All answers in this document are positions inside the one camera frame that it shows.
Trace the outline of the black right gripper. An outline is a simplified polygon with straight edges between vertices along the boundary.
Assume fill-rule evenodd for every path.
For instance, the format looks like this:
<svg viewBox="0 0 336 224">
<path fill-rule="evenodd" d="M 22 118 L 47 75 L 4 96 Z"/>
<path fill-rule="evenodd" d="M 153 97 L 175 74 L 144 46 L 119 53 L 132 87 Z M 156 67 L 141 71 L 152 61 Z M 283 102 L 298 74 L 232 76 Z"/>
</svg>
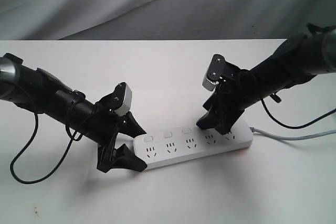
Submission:
<svg viewBox="0 0 336 224">
<path fill-rule="evenodd" d="M 204 102 L 203 108 L 207 113 L 196 122 L 200 129 L 215 129 L 220 135 L 225 135 L 246 108 L 260 101 L 259 84 L 251 71 L 240 69 L 231 77 L 223 76 Z"/>
</svg>

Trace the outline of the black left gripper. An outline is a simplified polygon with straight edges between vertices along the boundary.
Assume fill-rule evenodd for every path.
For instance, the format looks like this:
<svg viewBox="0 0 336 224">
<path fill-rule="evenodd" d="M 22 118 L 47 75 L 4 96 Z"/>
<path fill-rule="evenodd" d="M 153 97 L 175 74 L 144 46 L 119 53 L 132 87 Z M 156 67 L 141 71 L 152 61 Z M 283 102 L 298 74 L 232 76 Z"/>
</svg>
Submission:
<svg viewBox="0 0 336 224">
<path fill-rule="evenodd" d="M 111 169 L 121 168 L 142 172 L 147 163 L 137 157 L 125 144 L 115 147 L 118 133 L 135 138 L 146 134 L 131 111 L 123 116 L 116 114 L 122 105 L 121 98 L 116 95 L 107 95 L 97 102 L 100 109 L 96 112 L 99 123 L 97 170 L 107 173 Z"/>
</svg>

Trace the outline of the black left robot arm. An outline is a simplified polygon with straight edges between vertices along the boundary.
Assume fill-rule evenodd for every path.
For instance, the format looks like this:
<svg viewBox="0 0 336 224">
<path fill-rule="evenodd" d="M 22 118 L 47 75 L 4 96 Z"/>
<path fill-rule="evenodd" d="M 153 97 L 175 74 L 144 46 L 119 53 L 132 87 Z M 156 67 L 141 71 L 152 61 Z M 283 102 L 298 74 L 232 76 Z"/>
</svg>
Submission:
<svg viewBox="0 0 336 224">
<path fill-rule="evenodd" d="M 1 100 L 46 114 L 96 142 L 97 169 L 104 173 L 113 168 L 136 172 L 147 168 L 146 162 L 125 144 L 115 147 L 119 133 L 132 138 L 145 134 L 130 111 L 132 91 L 125 82 L 91 103 L 82 92 L 66 86 L 49 72 L 25 67 L 21 58 L 6 53 L 1 57 Z"/>
</svg>

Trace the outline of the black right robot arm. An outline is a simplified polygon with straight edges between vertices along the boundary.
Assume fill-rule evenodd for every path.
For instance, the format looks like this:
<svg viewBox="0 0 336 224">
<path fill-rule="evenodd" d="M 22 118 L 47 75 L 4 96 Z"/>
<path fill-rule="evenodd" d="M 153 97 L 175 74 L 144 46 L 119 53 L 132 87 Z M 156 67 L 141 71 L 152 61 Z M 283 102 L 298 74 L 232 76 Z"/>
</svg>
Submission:
<svg viewBox="0 0 336 224">
<path fill-rule="evenodd" d="M 304 84 L 319 74 L 335 72 L 335 26 L 306 25 L 310 35 L 298 33 L 286 39 L 267 59 L 252 69 L 240 67 L 214 54 L 203 79 L 212 95 L 203 104 L 207 111 L 196 125 L 224 135 L 244 111 L 277 92 Z"/>
</svg>

